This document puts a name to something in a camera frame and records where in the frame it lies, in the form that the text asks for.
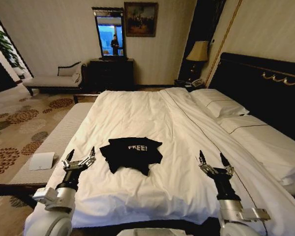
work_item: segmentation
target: pillow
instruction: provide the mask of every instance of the pillow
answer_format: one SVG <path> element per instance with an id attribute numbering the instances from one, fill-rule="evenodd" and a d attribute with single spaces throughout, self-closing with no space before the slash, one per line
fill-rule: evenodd
<path id="1" fill-rule="evenodd" d="M 295 180 L 295 141 L 256 117 L 224 118 L 221 122 L 282 185 Z"/>
<path id="2" fill-rule="evenodd" d="M 72 75 L 72 81 L 74 83 L 77 83 L 80 81 L 80 78 L 82 77 L 82 73 L 81 73 L 81 67 L 82 67 L 82 63 L 80 62 L 79 64 L 77 64 L 77 68 L 74 72 L 74 74 Z"/>
<path id="3" fill-rule="evenodd" d="M 206 106 L 216 118 L 223 115 L 246 115 L 249 113 L 239 103 L 216 89 L 199 89 L 192 91 L 191 95 Z"/>
<path id="4" fill-rule="evenodd" d="M 80 63 L 79 61 L 70 66 L 58 66 L 58 76 L 72 76 Z"/>

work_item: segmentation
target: white paper card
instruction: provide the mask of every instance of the white paper card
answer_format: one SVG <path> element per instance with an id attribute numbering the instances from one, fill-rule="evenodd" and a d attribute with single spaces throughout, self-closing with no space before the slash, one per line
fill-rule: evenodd
<path id="1" fill-rule="evenodd" d="M 31 157 L 29 170 L 45 170 L 50 169 L 53 164 L 54 152 L 37 153 Z"/>

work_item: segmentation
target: dark wooden dresser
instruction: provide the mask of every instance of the dark wooden dresser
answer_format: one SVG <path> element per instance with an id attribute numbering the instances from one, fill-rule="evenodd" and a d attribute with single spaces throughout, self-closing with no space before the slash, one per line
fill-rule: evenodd
<path id="1" fill-rule="evenodd" d="M 133 90 L 133 59 L 92 59 L 87 69 L 88 90 Z"/>

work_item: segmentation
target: picture frame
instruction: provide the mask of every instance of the picture frame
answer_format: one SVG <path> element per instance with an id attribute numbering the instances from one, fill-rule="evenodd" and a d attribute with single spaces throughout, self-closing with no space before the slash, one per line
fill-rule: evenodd
<path id="1" fill-rule="evenodd" d="M 127 37 L 155 37 L 158 13 L 156 2 L 125 2 Z"/>

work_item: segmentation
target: black headboard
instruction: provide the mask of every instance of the black headboard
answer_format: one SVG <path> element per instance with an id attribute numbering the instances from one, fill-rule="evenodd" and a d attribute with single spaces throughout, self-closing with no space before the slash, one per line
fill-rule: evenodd
<path id="1" fill-rule="evenodd" d="M 209 85 L 295 140 L 295 63 L 222 53 Z"/>

